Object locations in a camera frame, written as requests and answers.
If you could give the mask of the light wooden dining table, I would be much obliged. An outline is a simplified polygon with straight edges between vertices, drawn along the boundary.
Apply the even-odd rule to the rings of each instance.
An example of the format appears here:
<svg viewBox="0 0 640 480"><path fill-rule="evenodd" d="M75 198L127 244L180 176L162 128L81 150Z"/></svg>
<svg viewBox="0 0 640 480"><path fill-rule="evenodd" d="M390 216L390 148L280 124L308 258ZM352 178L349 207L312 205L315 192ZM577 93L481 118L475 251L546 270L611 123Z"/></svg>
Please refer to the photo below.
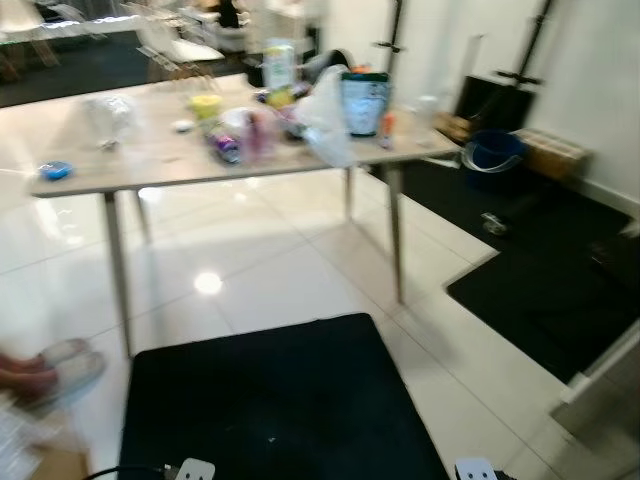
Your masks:
<svg viewBox="0 0 640 480"><path fill-rule="evenodd" d="M353 311L397 315L489 248L364 170L275 141L221 163L180 133L188 96L106 92L138 123L101 150L87 96L0 109L0 346L91 339L110 356ZM38 166L64 161L58 182Z"/></svg>

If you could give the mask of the white chair with wooden legs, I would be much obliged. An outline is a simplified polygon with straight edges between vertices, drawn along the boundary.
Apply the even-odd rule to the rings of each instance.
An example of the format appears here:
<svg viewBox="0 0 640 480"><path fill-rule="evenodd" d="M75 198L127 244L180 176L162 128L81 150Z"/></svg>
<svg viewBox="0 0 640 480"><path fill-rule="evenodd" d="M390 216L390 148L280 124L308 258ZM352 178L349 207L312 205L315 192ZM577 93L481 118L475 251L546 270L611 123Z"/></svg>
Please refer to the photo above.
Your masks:
<svg viewBox="0 0 640 480"><path fill-rule="evenodd" d="M151 61L148 67L151 81L160 70L164 70L170 81L192 77L212 78L212 65L227 59L214 47L180 37L172 20L165 20L154 9L136 3L125 6L136 15L137 28L134 31L140 38L140 51Z"/></svg>

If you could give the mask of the large black floor mat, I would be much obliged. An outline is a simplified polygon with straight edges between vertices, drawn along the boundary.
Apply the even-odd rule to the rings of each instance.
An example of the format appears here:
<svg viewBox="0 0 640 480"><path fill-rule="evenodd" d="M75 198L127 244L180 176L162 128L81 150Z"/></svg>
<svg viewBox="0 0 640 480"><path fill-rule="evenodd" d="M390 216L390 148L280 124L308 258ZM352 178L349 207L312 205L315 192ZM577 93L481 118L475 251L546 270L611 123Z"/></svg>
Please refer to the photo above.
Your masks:
<svg viewBox="0 0 640 480"><path fill-rule="evenodd" d="M137 353L124 479L187 458L214 480L453 480L367 314Z"/></svg>

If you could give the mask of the black rug with notched corner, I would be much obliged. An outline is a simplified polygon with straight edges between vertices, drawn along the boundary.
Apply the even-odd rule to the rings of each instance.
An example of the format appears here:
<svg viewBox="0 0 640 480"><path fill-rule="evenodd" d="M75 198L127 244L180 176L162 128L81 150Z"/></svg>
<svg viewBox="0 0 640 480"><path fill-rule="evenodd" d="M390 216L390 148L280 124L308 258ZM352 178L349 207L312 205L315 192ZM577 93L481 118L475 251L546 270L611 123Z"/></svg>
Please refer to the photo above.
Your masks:
<svg viewBox="0 0 640 480"><path fill-rule="evenodd" d="M563 256L498 253L445 291L550 375L571 383L639 320L640 239Z"/></svg>

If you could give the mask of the person's foot in grey slipper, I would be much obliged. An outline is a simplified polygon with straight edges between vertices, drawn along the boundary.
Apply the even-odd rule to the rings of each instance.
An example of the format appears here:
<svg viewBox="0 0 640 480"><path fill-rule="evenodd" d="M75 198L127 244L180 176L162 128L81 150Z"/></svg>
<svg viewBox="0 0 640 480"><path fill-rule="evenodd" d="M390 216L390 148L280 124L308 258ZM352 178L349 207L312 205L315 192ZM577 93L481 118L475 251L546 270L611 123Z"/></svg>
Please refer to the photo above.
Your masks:
<svg viewBox="0 0 640 480"><path fill-rule="evenodd" d="M0 396L22 410L49 410L91 387L106 369L108 358L84 338L59 340L24 358L0 351Z"/></svg>

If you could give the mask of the clear bottle with white cap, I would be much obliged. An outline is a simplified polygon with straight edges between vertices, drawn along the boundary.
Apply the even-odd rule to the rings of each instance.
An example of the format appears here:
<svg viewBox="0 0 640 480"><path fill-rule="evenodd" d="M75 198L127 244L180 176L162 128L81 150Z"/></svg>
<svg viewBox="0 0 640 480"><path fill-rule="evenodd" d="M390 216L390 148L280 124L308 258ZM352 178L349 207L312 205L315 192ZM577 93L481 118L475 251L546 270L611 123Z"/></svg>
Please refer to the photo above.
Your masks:
<svg viewBox="0 0 640 480"><path fill-rule="evenodd" d="M134 101L127 95L106 95L83 101L93 140L101 150L114 150L131 136L138 123Z"/></svg>

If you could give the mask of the black square box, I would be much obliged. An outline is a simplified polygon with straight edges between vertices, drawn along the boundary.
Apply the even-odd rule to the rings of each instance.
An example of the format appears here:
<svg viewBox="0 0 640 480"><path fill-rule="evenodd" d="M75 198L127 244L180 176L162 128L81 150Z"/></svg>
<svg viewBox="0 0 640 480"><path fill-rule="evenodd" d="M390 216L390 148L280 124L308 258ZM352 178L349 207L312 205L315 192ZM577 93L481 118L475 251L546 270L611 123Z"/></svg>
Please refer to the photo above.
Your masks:
<svg viewBox="0 0 640 480"><path fill-rule="evenodd" d="M454 105L454 114L468 120L475 131L520 131L535 100L534 92L466 76Z"/></svg>

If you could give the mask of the green yellow juice carton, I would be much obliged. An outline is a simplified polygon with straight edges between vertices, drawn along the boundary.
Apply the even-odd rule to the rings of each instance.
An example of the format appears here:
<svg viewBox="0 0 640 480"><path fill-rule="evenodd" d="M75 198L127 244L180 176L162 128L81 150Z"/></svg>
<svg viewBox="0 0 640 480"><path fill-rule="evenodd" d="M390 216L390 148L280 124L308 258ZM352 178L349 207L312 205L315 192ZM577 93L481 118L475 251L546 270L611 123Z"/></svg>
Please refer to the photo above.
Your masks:
<svg viewBox="0 0 640 480"><path fill-rule="evenodd" d="M270 93L291 91L296 81L296 50L288 38L268 38L262 50L262 81Z"/></svg>

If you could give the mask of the light wooden crate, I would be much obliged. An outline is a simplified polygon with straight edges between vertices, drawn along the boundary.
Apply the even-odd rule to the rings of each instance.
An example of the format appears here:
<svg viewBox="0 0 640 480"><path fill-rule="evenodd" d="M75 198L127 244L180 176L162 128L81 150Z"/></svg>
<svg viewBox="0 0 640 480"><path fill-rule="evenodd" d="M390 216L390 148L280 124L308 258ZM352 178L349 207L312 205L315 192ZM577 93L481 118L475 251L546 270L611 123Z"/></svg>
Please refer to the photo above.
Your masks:
<svg viewBox="0 0 640 480"><path fill-rule="evenodd" d="M524 164L531 172L550 180L570 183L585 172L593 152L539 129L526 128L515 132L527 147Z"/></svg>

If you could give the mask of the black stand pole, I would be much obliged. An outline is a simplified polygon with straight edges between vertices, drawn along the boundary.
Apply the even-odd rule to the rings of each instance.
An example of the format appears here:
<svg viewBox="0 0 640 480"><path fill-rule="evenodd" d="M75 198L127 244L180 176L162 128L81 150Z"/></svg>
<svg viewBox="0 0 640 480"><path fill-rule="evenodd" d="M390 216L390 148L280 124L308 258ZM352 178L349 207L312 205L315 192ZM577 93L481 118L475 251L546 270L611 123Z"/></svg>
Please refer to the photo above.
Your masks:
<svg viewBox="0 0 640 480"><path fill-rule="evenodd" d="M524 52L522 52L515 70L495 70L497 76L507 79L509 82L507 84L509 90L520 90L525 84L534 84L534 86L541 84L540 78L531 76L532 60L534 60L536 51L538 51L541 33L543 33L545 24L547 24L550 13L552 13L554 5L556 4L557 0L540 1L540 6L531 19L530 31L527 33Z"/></svg>
<svg viewBox="0 0 640 480"><path fill-rule="evenodd" d="M385 40L376 42L376 49L385 51L384 72L388 76L393 76L396 72L398 55L404 50L401 44L401 27L404 8L408 0L392 0L393 8L390 10L389 33Z"/></svg>

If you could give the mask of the blue digital timer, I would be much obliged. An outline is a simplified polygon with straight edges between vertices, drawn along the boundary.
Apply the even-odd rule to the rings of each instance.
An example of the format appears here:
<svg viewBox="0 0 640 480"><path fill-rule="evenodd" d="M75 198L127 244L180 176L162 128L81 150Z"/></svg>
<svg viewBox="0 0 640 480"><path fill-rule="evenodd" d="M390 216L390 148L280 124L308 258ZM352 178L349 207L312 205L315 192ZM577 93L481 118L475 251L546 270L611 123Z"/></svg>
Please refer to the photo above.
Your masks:
<svg viewBox="0 0 640 480"><path fill-rule="evenodd" d="M38 177L45 182L58 182L68 178L74 173L74 168L64 161L50 161L50 163L41 164L37 169Z"/></svg>

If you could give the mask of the purple drink can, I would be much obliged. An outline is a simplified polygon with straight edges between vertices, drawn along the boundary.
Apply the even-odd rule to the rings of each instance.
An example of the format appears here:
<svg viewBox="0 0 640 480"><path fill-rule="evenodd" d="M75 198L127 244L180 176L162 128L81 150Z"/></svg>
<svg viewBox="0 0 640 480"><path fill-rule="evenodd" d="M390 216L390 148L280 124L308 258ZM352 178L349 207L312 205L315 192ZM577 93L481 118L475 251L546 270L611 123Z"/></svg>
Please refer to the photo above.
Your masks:
<svg viewBox="0 0 640 480"><path fill-rule="evenodd" d="M241 164L243 157L241 141L234 134L224 131L224 129L214 129L214 131L206 132L204 138L207 146L211 148L216 159L221 163Z"/></svg>

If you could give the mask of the large white plastic bag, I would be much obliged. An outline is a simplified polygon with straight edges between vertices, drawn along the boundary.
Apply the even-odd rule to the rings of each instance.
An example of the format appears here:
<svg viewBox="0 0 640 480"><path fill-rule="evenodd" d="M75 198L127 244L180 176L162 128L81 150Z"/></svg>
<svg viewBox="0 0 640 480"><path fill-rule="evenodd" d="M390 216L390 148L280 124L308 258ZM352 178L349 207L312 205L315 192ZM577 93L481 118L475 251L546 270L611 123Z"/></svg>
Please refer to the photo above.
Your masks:
<svg viewBox="0 0 640 480"><path fill-rule="evenodd" d="M294 109L294 119L303 127L301 137L308 150L334 168L355 166L357 160L340 93L340 77L348 72L343 65L325 68Z"/></svg>

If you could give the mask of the yellow instant noodle cup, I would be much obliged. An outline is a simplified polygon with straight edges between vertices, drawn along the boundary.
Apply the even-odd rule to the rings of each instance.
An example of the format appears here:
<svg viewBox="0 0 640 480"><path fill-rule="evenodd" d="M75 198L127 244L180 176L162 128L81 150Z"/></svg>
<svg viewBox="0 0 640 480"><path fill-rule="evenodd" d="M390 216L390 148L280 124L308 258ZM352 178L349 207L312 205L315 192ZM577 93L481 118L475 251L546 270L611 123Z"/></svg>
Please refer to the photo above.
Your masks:
<svg viewBox="0 0 640 480"><path fill-rule="evenodd" d="M216 120L223 110L223 97L215 93L201 93L188 99L188 108L195 115L196 122Z"/></svg>

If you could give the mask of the blue plastic bucket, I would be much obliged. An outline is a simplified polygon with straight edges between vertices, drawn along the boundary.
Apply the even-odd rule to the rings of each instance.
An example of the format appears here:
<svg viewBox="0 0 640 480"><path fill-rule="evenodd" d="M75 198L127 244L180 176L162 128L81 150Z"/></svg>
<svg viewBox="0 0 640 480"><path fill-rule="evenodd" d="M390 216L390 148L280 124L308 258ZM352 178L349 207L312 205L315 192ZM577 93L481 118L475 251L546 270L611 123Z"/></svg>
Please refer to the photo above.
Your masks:
<svg viewBox="0 0 640 480"><path fill-rule="evenodd" d="M481 191L506 191L521 182L526 143L508 131L471 134L460 157L468 186Z"/></svg>

